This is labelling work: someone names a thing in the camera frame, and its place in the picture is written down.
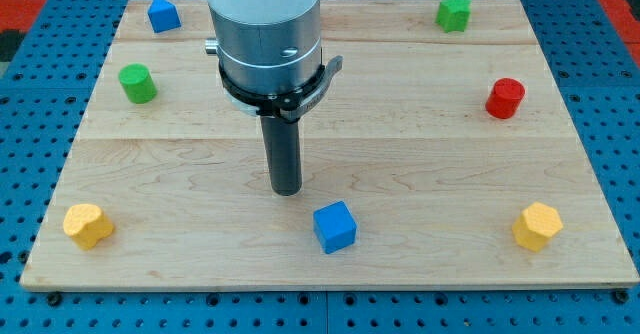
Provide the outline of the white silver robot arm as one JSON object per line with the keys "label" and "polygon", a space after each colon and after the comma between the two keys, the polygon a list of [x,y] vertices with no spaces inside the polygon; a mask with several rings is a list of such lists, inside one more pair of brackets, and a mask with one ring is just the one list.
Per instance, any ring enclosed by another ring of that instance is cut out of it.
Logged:
{"label": "white silver robot arm", "polygon": [[223,86],[249,115],[320,76],[320,0],[207,0]]}

